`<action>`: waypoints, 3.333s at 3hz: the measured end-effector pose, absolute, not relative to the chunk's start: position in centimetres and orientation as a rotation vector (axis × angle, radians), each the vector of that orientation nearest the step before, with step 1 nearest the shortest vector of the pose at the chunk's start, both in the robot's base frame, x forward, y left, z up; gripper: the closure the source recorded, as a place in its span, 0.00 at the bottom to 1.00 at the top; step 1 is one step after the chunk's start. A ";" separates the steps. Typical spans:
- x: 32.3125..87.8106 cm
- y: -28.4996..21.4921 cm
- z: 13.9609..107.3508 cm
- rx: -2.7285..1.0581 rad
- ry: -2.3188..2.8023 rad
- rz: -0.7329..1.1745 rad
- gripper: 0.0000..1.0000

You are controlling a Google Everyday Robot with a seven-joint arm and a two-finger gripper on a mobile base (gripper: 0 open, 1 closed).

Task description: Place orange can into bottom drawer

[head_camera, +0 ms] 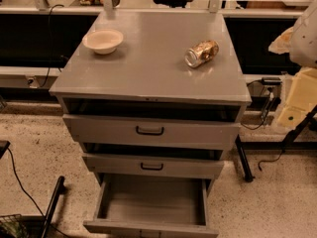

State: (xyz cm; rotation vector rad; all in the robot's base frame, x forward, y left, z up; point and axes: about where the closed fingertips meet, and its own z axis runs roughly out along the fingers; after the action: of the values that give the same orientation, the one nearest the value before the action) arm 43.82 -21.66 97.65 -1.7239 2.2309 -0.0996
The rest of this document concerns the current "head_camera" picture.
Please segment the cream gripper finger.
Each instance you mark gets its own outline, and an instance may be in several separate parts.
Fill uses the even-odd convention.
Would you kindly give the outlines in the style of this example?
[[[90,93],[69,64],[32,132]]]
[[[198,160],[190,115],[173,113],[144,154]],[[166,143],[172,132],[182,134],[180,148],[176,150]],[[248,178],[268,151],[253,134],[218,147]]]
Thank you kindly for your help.
[[[317,105],[317,69],[303,67],[293,78],[277,124],[289,129],[299,125]]]
[[[290,50],[290,39],[292,33],[292,27],[286,29],[268,46],[268,50],[278,55],[287,54]]]

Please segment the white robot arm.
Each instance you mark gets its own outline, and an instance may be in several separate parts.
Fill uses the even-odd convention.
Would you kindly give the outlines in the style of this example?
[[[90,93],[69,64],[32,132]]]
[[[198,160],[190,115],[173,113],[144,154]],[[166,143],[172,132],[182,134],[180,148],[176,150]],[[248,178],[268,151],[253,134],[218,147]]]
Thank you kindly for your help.
[[[293,129],[317,105],[317,1],[268,47],[271,53],[289,54],[300,71],[292,78],[276,124]]]

